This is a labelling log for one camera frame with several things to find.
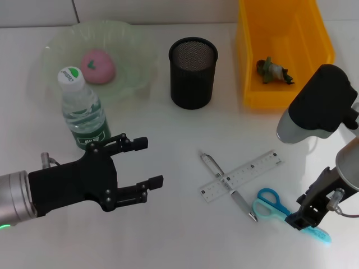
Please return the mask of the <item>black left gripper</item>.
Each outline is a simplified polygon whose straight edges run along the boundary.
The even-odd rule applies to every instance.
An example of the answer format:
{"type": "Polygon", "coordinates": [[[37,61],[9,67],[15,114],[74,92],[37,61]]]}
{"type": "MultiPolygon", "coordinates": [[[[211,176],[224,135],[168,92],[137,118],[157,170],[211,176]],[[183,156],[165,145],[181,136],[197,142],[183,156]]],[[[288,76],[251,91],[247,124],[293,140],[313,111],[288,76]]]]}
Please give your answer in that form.
{"type": "Polygon", "coordinates": [[[148,191],[163,186],[163,176],[117,189],[117,172],[112,156],[148,148],[148,138],[130,140],[121,133],[93,147],[77,161],[29,173],[30,192],[38,217],[58,208],[83,201],[96,202],[103,211],[146,203],[148,191]]]}

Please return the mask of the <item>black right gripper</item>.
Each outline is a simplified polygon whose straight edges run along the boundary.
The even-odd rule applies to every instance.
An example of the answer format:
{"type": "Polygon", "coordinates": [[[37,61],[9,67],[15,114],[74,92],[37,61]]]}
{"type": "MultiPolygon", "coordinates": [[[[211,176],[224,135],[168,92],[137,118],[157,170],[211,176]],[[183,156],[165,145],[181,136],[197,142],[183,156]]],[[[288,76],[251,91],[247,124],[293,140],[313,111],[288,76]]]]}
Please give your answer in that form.
{"type": "Polygon", "coordinates": [[[328,213],[329,195],[338,188],[344,190],[343,200],[348,198],[348,185],[340,177],[336,168],[325,168],[308,190],[298,197],[300,207],[297,212],[286,217],[286,222],[297,230],[319,225],[328,213]]]}

